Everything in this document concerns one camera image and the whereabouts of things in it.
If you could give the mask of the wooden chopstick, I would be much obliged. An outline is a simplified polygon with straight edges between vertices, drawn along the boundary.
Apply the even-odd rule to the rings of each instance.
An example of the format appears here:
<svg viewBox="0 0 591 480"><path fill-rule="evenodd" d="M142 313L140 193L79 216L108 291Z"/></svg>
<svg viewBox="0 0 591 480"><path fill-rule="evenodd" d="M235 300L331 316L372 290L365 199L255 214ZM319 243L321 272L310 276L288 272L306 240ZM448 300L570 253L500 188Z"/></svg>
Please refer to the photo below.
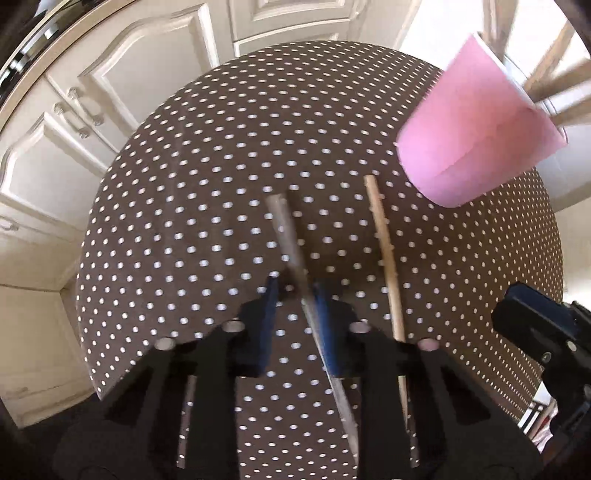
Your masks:
<svg viewBox="0 0 591 480"><path fill-rule="evenodd" d="M315 346L318 348L322 359L322 365L325 367L329 385L332 389L332 395L335 398L335 407L339 412L342 426L348 440L349 450L353 456L353 461L359 465L359 436L358 426L353 416L353 409L346 398L346 390L342 385L342 380L332 376L329 372L328 357L325 354L325 347L321 339L321 323L318 307L315 303L314 292L310 280L308 279L308 268L305 265L304 255L301 253L300 244L297 242L297 228L294 225L294 217L290 212L290 205L287 197L283 194L273 194L266 198L266 205L269 208L273 229L276 232L277 241L280 244L280 250L287 255L287 268L290 270L290 277L294 281L297 289L297 297L301 300L304 316L308 320L308 326L311 327L311 334L315 340Z"/></svg>
<svg viewBox="0 0 591 480"><path fill-rule="evenodd" d="M535 90L541 87L545 81L550 79L552 73L569 47L574 34L574 27L569 21L566 21L555 41L523 85L524 91L530 97L533 97Z"/></svg>
<svg viewBox="0 0 591 480"><path fill-rule="evenodd" d="M538 103L588 81L590 76L591 60L585 60L554 78L538 82L528 95Z"/></svg>
<svg viewBox="0 0 591 480"><path fill-rule="evenodd" d="M586 97L580 102L569 106L551 117L556 127L589 124L591 119L591 98Z"/></svg>
<svg viewBox="0 0 591 480"><path fill-rule="evenodd" d="M391 242L390 231L388 228L388 219L384 211L376 177L374 175L366 175L363 177L363 183L366 186L370 202L370 210L372 211L376 227L376 236L379 240L382 252L393 339L398 342L403 342L406 337L404 312L399 288L396 259L394 258L394 246ZM393 413L397 413L398 417L405 422L405 433L408 434L410 430L407 381L405 376L400 375L400 368L397 366L396 352L394 352L393 347L394 344L392 342L382 345L382 351L378 355L379 361L382 363L380 372L383 377L382 382L386 385L385 395L391 397L391 399L388 400L390 410Z"/></svg>

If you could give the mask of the pink cup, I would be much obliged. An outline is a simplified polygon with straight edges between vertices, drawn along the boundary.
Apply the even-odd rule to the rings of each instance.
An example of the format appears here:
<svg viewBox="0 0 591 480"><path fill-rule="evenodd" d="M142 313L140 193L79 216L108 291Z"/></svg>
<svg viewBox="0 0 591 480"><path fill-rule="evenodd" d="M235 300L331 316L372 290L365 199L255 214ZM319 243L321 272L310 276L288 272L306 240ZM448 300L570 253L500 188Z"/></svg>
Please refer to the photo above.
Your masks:
<svg viewBox="0 0 591 480"><path fill-rule="evenodd" d="M408 180L446 208L496 189L566 144L477 34L468 37L396 140Z"/></svg>

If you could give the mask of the cream lower cabinets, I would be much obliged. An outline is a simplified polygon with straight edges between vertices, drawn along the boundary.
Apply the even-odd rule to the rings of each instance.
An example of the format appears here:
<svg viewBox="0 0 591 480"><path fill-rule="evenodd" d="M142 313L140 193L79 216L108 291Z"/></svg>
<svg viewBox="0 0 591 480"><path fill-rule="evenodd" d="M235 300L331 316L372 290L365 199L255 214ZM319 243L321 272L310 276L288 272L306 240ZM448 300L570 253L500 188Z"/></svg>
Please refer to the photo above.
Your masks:
<svg viewBox="0 0 591 480"><path fill-rule="evenodd" d="M1 399L20 427L102 392L151 343L194 339L280 258L264 198L322 109L229 67L221 1L115 1L1 116Z"/></svg>

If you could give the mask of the polka dot round tablecloth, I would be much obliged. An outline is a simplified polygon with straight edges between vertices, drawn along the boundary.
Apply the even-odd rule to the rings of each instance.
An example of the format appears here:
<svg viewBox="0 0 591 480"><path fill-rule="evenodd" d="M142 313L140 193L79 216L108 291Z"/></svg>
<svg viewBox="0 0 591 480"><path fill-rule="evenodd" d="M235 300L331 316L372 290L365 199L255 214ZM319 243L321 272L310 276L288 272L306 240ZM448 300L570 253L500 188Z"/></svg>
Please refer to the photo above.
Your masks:
<svg viewBox="0 0 591 480"><path fill-rule="evenodd" d="M444 350L517 424L541 381L541 364L494 330L492 313L507 289L524 283L562 298L556 217L536 170L456 208L433 203L408 180L396 140L439 79L434 66L356 42L287 43L252 53L267 93L297 93L322 109L318 142L300 167L335 171L339 190L274 188L287 197L312 292L322 284L359 320L393 338L382 252L363 177L379 186L394 246L406 337L423 351ZM237 479L360 479L311 327L280 250L264 198L270 247L280 258L262 286L204 334L155 339L110 388L164 338L203 338L243 303L280 282L270 361L262 376L235 383Z"/></svg>

